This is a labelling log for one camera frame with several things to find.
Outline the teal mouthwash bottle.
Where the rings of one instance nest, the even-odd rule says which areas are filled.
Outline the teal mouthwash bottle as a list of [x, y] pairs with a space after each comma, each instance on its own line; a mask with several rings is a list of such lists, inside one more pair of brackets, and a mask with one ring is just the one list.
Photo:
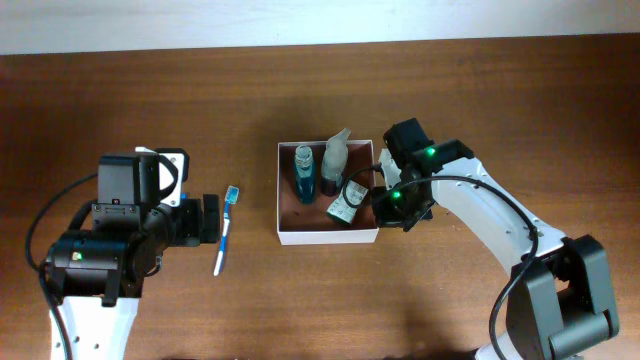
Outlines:
[[302, 204], [312, 204], [315, 197], [315, 162], [309, 146], [298, 146], [295, 150], [294, 169], [296, 190]]

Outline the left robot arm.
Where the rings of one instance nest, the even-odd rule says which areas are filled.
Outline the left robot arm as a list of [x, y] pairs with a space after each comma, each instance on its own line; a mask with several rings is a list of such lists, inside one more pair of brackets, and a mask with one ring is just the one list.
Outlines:
[[217, 242], [220, 215], [214, 194], [176, 207], [118, 199], [84, 205], [39, 271], [51, 358], [123, 358], [145, 279], [161, 270], [166, 249]]

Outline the clear dark spray bottle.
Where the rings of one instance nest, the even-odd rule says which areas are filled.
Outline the clear dark spray bottle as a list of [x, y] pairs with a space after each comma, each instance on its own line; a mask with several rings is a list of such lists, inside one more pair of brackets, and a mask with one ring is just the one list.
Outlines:
[[347, 141], [351, 130], [344, 128], [326, 143], [321, 165], [321, 193], [336, 195], [343, 183], [343, 174], [348, 160]]

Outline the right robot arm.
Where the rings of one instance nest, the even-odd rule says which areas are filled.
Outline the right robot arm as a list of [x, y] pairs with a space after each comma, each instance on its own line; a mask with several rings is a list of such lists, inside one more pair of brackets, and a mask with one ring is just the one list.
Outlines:
[[459, 140], [435, 143], [415, 119], [383, 136], [385, 184], [374, 191], [380, 227], [411, 230], [440, 206], [490, 250], [509, 280], [493, 305], [488, 344], [476, 359], [575, 359], [618, 335], [604, 247], [572, 239], [527, 210]]

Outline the green Dettol soap box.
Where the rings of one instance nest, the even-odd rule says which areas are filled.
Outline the green Dettol soap box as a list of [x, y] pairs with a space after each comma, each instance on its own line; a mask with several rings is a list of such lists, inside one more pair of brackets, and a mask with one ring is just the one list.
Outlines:
[[337, 222], [352, 224], [357, 213], [356, 206], [363, 202], [369, 190], [354, 181], [349, 181], [344, 190], [345, 192], [330, 204], [327, 215]]

